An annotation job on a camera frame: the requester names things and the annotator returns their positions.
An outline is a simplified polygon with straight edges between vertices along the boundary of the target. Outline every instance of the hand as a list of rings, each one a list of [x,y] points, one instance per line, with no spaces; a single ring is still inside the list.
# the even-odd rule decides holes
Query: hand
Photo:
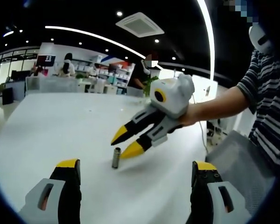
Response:
[[[198,118],[199,105],[189,104],[187,112],[179,118],[180,123],[183,126],[190,126],[199,121]]]

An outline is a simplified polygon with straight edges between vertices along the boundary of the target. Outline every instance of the black shirt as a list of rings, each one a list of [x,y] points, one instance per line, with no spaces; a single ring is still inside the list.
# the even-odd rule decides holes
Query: black shirt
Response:
[[[131,76],[130,81],[127,85],[129,87],[133,87],[133,88],[141,90],[142,88],[139,87],[134,81],[134,79],[136,79],[136,78],[139,79],[140,82],[142,82],[142,83],[144,83],[145,81],[147,81],[150,78],[150,75],[147,75],[147,74],[144,73],[143,66],[142,66],[141,62],[139,62],[138,64],[135,65],[132,76]]]

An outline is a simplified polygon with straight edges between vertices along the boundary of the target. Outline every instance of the table surface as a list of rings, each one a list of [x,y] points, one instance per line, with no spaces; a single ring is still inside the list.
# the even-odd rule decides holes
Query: table surface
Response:
[[[184,224],[192,161],[206,152],[199,123],[111,168],[110,141],[143,108],[139,98],[87,93],[31,94],[0,134],[0,189],[15,211],[57,163],[81,160],[81,223]],[[206,123],[202,122],[204,134]],[[119,144],[125,149],[136,137]]]

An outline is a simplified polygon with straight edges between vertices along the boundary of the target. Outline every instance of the white shirt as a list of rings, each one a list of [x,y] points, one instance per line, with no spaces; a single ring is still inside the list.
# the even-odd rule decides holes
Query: white shirt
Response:
[[[73,76],[75,73],[76,73],[76,71],[75,71],[75,67],[74,67],[74,65],[70,62],[70,60],[65,60],[64,61],[64,63],[69,63],[70,65],[69,65],[69,70],[68,70],[68,73],[67,74],[65,74],[64,72],[63,72],[63,66],[59,69],[59,77],[70,77],[70,76]]]

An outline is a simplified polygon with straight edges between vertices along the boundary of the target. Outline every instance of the striped shirt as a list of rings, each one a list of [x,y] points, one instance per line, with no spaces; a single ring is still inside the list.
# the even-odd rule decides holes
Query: striped shirt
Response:
[[[270,162],[280,165],[280,62],[254,50],[249,70],[237,87],[256,108],[250,140]]]

